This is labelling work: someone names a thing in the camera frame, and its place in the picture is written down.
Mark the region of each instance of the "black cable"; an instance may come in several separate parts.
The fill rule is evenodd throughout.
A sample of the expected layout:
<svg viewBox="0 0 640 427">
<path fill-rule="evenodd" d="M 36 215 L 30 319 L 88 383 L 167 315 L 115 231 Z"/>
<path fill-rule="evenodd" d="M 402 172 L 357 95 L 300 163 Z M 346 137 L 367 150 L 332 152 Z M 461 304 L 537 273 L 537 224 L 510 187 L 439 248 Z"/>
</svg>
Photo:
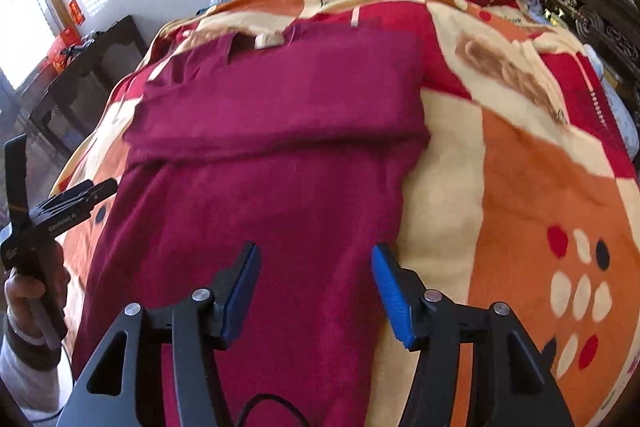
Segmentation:
<svg viewBox="0 0 640 427">
<path fill-rule="evenodd" d="M 41 418 L 40 420 L 33 420 L 31 423 L 33 423 L 34 425 L 37 425 L 38 423 L 50 422 L 51 420 L 57 418 L 62 414 L 62 409 L 58 410 L 57 413 L 54 413 L 51 416 L 47 416 L 46 418 Z"/>
<path fill-rule="evenodd" d="M 260 402 L 265 400 L 271 400 L 279 403 L 285 409 L 287 409 L 296 419 L 300 422 L 302 427 L 311 427 L 309 421 L 305 418 L 305 416 L 300 412 L 295 405 L 293 405 L 289 400 L 285 400 L 283 397 L 278 396 L 277 394 L 269 394 L 269 393 L 260 393 L 255 395 L 251 400 L 244 404 L 242 407 L 242 411 L 240 412 L 240 417 L 238 418 L 238 423 L 236 427 L 244 427 L 247 419 L 249 418 L 249 413 L 258 405 Z"/>
</svg>

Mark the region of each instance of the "white dot pattern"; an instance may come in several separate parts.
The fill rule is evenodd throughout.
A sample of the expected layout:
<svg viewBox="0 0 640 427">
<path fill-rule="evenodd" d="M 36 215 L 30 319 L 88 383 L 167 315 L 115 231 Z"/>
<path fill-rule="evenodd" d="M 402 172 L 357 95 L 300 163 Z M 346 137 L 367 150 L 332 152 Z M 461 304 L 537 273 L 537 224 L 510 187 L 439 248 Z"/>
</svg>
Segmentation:
<svg viewBox="0 0 640 427">
<path fill-rule="evenodd" d="M 556 271 L 551 279 L 551 309 L 558 319 L 564 315 L 569 305 L 571 290 L 571 279 L 564 272 Z"/>
<path fill-rule="evenodd" d="M 575 289 L 574 294 L 574 318 L 577 321 L 582 320 L 584 314 L 589 307 L 589 301 L 591 300 L 591 281 L 585 274 L 580 277 L 580 281 Z"/>
<path fill-rule="evenodd" d="M 589 247 L 589 238 L 580 229 L 574 230 L 575 248 L 578 251 L 578 259 L 585 264 L 591 262 L 591 251 Z"/>
<path fill-rule="evenodd" d="M 558 359 L 558 369 L 556 370 L 556 378 L 561 378 L 569 369 L 569 366 L 574 361 L 575 354 L 578 352 L 578 334 L 574 333 L 566 341 L 560 358 Z"/>
<path fill-rule="evenodd" d="M 607 282 L 602 282 L 593 294 L 593 310 L 591 311 L 591 318 L 594 322 L 600 322 L 603 320 L 613 306 L 613 299 L 611 298 L 611 290 Z"/>
<path fill-rule="evenodd" d="M 600 120 L 600 123 L 603 124 L 604 127 L 607 126 L 607 123 L 604 120 L 604 117 L 602 115 L 602 110 L 600 108 L 600 103 L 598 102 L 598 98 L 595 94 L 595 92 L 593 90 L 591 90 L 591 101 L 593 102 L 593 107 L 595 107 L 596 109 L 596 114 L 598 115 L 598 119 Z"/>
</svg>

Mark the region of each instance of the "wooden table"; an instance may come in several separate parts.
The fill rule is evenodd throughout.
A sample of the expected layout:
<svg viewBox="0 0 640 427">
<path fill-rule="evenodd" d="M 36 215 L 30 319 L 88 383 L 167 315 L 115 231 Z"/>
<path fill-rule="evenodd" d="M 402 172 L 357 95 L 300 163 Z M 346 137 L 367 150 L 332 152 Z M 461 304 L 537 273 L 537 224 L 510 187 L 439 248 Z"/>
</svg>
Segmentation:
<svg viewBox="0 0 640 427">
<path fill-rule="evenodd" d="M 113 87 L 120 80 L 111 78 L 100 64 L 106 51 L 114 44 L 133 44 L 144 57 L 145 40 L 142 38 L 131 15 L 119 20 L 107 31 L 98 35 L 93 44 L 85 49 L 50 83 L 40 101 L 30 110 L 29 118 L 37 129 L 56 149 L 71 155 L 72 150 L 48 127 L 52 113 L 59 113 L 69 125 L 83 137 L 87 137 L 97 125 Z M 93 73 L 100 87 L 100 96 L 92 97 L 88 112 L 93 118 L 82 119 L 71 109 L 84 79 Z"/>
</svg>

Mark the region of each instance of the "person's hand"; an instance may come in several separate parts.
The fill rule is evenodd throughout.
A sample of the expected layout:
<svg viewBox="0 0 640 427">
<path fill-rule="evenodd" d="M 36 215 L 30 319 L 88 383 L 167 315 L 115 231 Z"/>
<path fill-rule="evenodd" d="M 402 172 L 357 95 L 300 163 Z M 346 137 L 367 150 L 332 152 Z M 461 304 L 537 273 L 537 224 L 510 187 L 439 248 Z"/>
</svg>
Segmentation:
<svg viewBox="0 0 640 427">
<path fill-rule="evenodd" d="M 43 270 L 47 271 L 48 280 L 51 281 L 49 290 L 52 297 L 62 309 L 66 305 L 66 287 L 71 276 L 63 265 L 62 247 L 54 241 L 49 248 L 51 251 L 47 251 L 41 257 L 47 264 Z M 4 297 L 15 327 L 35 339 L 39 339 L 42 332 L 31 315 L 27 299 L 39 299 L 44 295 L 44 291 L 45 285 L 42 282 L 26 275 L 20 275 L 15 269 L 12 270 L 9 279 L 4 283 Z"/>
</svg>

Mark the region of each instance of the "metal screw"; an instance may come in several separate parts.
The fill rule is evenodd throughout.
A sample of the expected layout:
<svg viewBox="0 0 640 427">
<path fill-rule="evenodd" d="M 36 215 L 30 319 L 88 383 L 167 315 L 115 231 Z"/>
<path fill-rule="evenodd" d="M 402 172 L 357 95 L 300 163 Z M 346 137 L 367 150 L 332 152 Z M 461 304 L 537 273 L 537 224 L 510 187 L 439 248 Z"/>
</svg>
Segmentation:
<svg viewBox="0 0 640 427">
<path fill-rule="evenodd" d="M 206 301 L 210 295 L 211 292 L 209 290 L 207 290 L 206 288 L 200 288 L 199 290 L 196 290 L 191 294 L 191 298 L 194 301 L 202 302 Z"/>
<path fill-rule="evenodd" d="M 509 305 L 504 302 L 496 302 L 494 304 L 494 312 L 498 315 L 509 315 L 510 311 L 511 308 L 509 308 Z"/>
<path fill-rule="evenodd" d="M 124 308 L 124 314 L 132 317 L 133 315 L 138 315 L 142 306 L 140 306 L 137 302 L 132 302 L 131 304 L 127 304 L 126 308 Z"/>
<path fill-rule="evenodd" d="M 442 293 L 438 290 L 427 290 L 424 293 L 424 298 L 429 302 L 440 302 L 442 300 Z"/>
</svg>

